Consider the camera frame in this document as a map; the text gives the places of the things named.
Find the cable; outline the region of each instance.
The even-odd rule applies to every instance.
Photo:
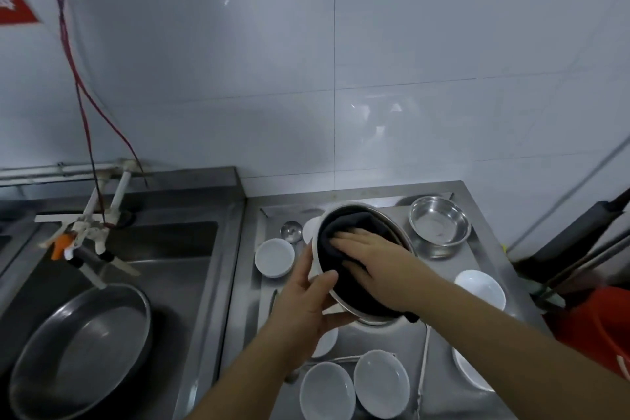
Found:
[[[95,163],[94,163],[94,156],[92,153],[92,140],[91,140],[91,136],[90,136],[90,125],[88,123],[88,117],[85,113],[85,108],[83,106],[83,100],[81,98],[81,92],[83,92],[83,94],[87,97],[88,101],[90,101],[90,104],[94,107],[94,109],[97,111],[97,113],[107,122],[107,124],[110,126],[111,129],[114,130],[114,132],[122,139],[122,141],[127,145],[127,147],[129,148],[129,150],[131,151],[131,153],[133,154],[136,163],[138,164],[138,168],[140,169],[140,172],[142,173],[142,177],[144,178],[144,184],[145,186],[149,186],[147,183],[147,179],[144,173],[144,169],[142,168],[142,164],[140,163],[140,160],[138,159],[138,156],[136,155],[136,151],[134,150],[133,146],[131,146],[131,143],[129,143],[129,141],[127,140],[127,138],[125,137],[125,135],[123,135],[120,130],[118,128],[116,128],[116,126],[114,125],[114,123],[112,123],[109,118],[107,118],[107,116],[103,113],[103,111],[100,109],[100,107],[98,106],[98,104],[94,101],[94,99],[91,97],[90,93],[88,92],[88,90],[85,88],[85,85],[83,84],[83,80],[81,78],[81,75],[79,74],[79,71],[76,68],[76,65],[74,63],[74,56],[72,53],[72,49],[70,46],[70,38],[68,35],[68,30],[67,30],[67,24],[66,24],[66,14],[65,14],[65,6],[66,6],[66,0],[57,0],[57,6],[59,8],[59,31],[60,31],[60,38],[61,38],[61,45],[64,49],[64,53],[66,55],[66,59],[68,61],[68,65],[70,66],[70,69],[73,73],[73,77],[74,77],[74,86],[75,86],[75,90],[76,90],[76,94],[77,94],[77,100],[79,102],[79,110],[81,111],[81,120],[83,122],[83,130],[85,131],[85,135],[86,135],[86,141],[87,141],[87,145],[88,145],[88,152],[90,154],[90,164],[92,167],[92,174],[94,176],[94,183],[96,184],[96,191],[98,193],[98,200],[99,200],[99,207],[101,209],[101,214],[103,215],[103,223],[105,223],[105,204],[103,202],[103,195],[101,193],[100,187],[98,185],[98,177],[96,175],[96,167],[95,167]]]

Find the metal bowl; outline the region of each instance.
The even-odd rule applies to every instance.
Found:
[[[69,420],[137,371],[151,348],[151,309],[138,289],[110,284],[61,306],[13,368],[9,400],[21,420]]]
[[[411,252],[415,256],[415,252],[414,252],[413,246],[411,244],[411,240],[407,236],[407,233],[405,233],[405,231],[399,225],[397,225],[392,219],[390,219],[389,217],[385,216],[382,212],[380,212],[378,209],[374,208],[373,206],[370,206],[369,204],[364,204],[362,202],[356,202],[356,201],[343,202],[341,204],[337,204],[333,208],[327,209],[326,212],[319,217],[319,219],[320,219],[319,225],[317,226],[317,230],[315,231],[315,234],[313,235],[313,244],[312,244],[313,265],[314,265],[314,270],[315,270],[315,272],[317,274],[321,274],[321,272],[322,272],[321,271],[321,266],[319,265],[319,256],[318,256],[318,242],[317,242],[317,239],[319,239],[319,231],[320,231],[322,225],[326,224],[325,220],[326,220],[327,217],[329,217],[330,215],[335,214],[340,209],[348,209],[348,208],[359,208],[361,211],[369,211],[375,217],[379,218],[390,229],[390,231],[394,235],[394,238],[398,241],[398,244],[403,246],[406,250],[408,250],[409,252]],[[351,305],[349,305],[348,303],[346,303],[339,296],[337,296],[337,294],[335,293],[334,290],[330,291],[330,295],[345,310],[347,310],[348,312],[351,312],[354,315],[358,316],[359,319],[361,319],[363,321],[366,321],[366,323],[369,324],[369,325],[375,325],[375,326],[382,325],[384,323],[388,323],[390,321],[394,321],[394,320],[397,319],[397,317],[384,317],[384,316],[371,315],[371,314],[367,314],[365,312],[361,312],[358,309],[356,309],[356,308],[352,307]]]
[[[409,208],[409,224],[424,241],[452,247],[468,239],[471,225],[464,212],[440,196],[423,196]]]

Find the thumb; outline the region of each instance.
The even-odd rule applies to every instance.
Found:
[[[372,276],[370,276],[365,269],[361,269],[356,262],[351,261],[343,261],[342,266],[350,271],[352,276],[357,280],[363,289],[372,294],[374,279],[372,279]]]
[[[313,279],[311,287],[306,291],[308,303],[316,308],[322,307],[328,293],[335,287],[337,279],[339,279],[337,271],[327,271],[324,274],[319,274]]]

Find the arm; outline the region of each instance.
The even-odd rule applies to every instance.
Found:
[[[309,244],[263,328],[188,420],[268,419],[284,378],[311,357],[319,338],[328,330],[356,320],[348,312],[322,314],[335,304],[328,293],[338,275],[329,271],[311,284],[311,262]]]
[[[520,420],[630,414],[625,380],[442,279],[402,247],[363,230],[332,242],[365,265],[344,262],[370,294],[436,329]]]

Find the red plastic container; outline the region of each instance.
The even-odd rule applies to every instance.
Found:
[[[596,289],[549,327],[563,344],[630,380],[630,291]]]

